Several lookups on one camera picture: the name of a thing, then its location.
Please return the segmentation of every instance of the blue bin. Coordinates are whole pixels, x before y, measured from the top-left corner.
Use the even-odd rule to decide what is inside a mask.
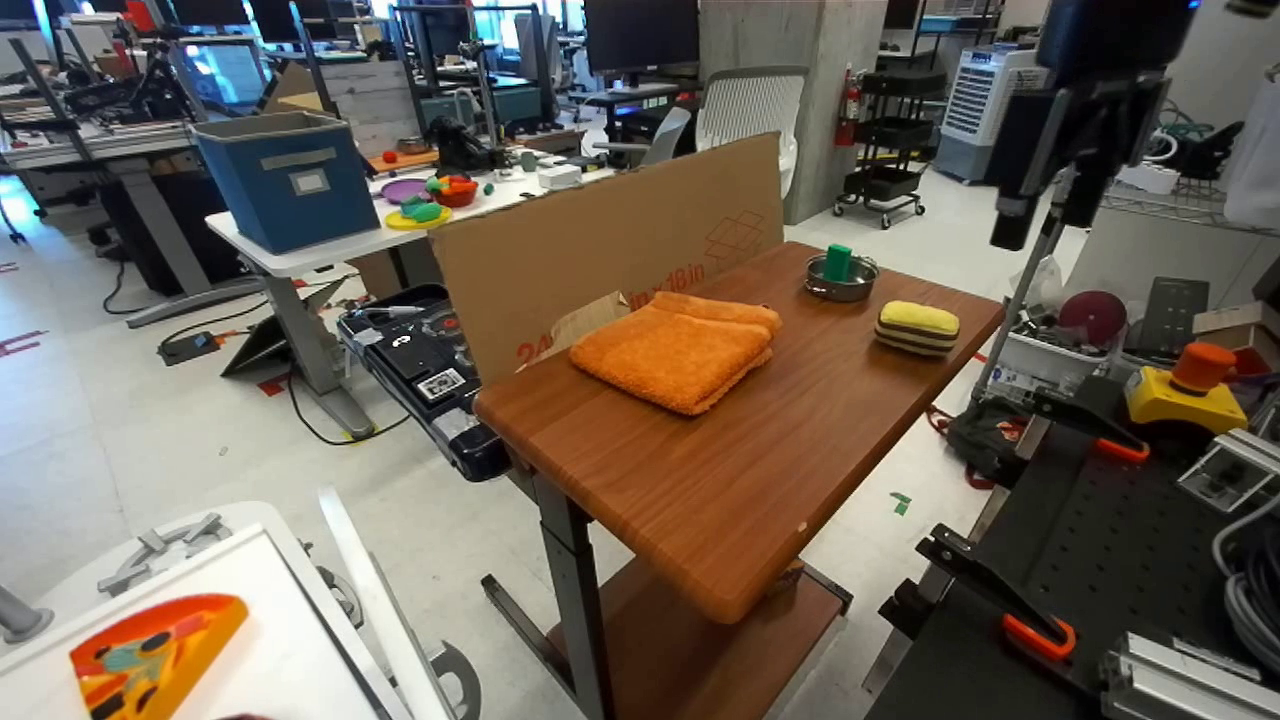
[[[239,233],[291,252],[375,229],[352,127],[327,116],[199,124],[196,147]]]

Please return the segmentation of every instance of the white floor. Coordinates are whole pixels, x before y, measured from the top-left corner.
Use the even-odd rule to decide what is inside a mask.
[[[277,505],[331,563],[317,493],[338,487],[406,623],[419,637],[442,637],[478,668],[485,718],[577,718],[478,593],[478,575],[494,571],[541,623],[556,618],[537,514],[511,484],[460,481],[411,426],[359,448],[325,448],[296,426],[286,397],[219,382],[227,347],[164,367],[156,344],[168,334],[252,302],[126,334],[99,314],[117,266],[76,233],[41,229],[11,179],[0,188],[3,209],[33,237],[29,248],[0,237],[0,340],[44,334],[41,347],[0,356],[0,588],[34,600],[99,550],[227,499]],[[814,217],[789,237],[839,239],[884,268],[1005,297],[1021,256],[988,248],[994,194],[927,178],[923,200],[927,217],[902,217],[891,233],[867,217]],[[1069,237],[1059,260],[1072,266],[1075,252],[1081,237]],[[141,302],[152,297],[126,273],[117,306]],[[962,407],[973,382],[974,365],[940,397],[940,407]],[[375,421],[400,418],[366,377],[354,371],[352,384]],[[889,637],[881,600],[902,575],[920,575],[923,562],[911,550],[931,525],[962,533],[980,505],[984,493],[960,481],[940,435],[917,426],[804,553],[856,600],[777,718],[867,708],[860,679]],[[598,528],[596,536],[598,571],[621,567],[629,553]]]

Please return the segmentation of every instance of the chair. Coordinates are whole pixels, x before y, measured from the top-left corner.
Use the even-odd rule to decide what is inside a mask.
[[[804,69],[731,69],[707,76],[702,109],[696,116],[696,147],[718,147],[742,135],[778,132],[778,197],[794,178],[794,121],[804,96]]]
[[[687,109],[667,109],[663,124],[656,124],[647,144],[596,144],[596,147],[624,157],[629,161],[624,170],[663,166],[676,157],[676,144],[687,121],[692,121]]]

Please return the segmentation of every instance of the orange towel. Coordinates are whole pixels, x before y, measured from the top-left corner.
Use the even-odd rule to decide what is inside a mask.
[[[569,362],[621,391],[680,418],[701,418],[766,362],[773,334],[778,329],[777,314],[766,317],[773,325],[763,329],[758,322],[702,322],[642,306],[639,314],[577,340]]]
[[[763,306],[726,306],[726,302],[702,302],[683,294],[651,294],[642,307],[701,317],[701,322],[725,322],[725,325],[758,325],[766,340],[782,329],[782,322]]]

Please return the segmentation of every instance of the cardboard sheet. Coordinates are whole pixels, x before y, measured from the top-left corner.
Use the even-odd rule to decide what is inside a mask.
[[[782,239],[777,135],[624,171],[433,237],[478,384],[552,347],[580,306],[692,289]]]

